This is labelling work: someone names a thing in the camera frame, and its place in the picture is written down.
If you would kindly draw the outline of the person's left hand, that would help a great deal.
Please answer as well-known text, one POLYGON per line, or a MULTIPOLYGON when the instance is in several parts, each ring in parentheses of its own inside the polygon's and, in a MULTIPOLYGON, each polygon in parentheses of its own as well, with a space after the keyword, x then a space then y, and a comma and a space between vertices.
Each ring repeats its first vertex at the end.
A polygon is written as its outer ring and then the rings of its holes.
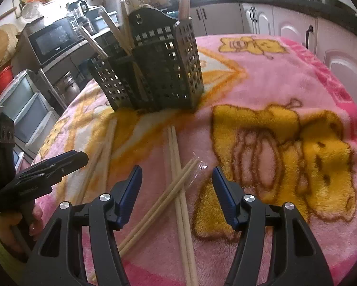
POLYGON ((5 249, 15 256, 32 249, 44 228, 42 217, 43 211, 37 204, 32 210, 31 223, 20 212, 0 213, 0 242, 5 249))

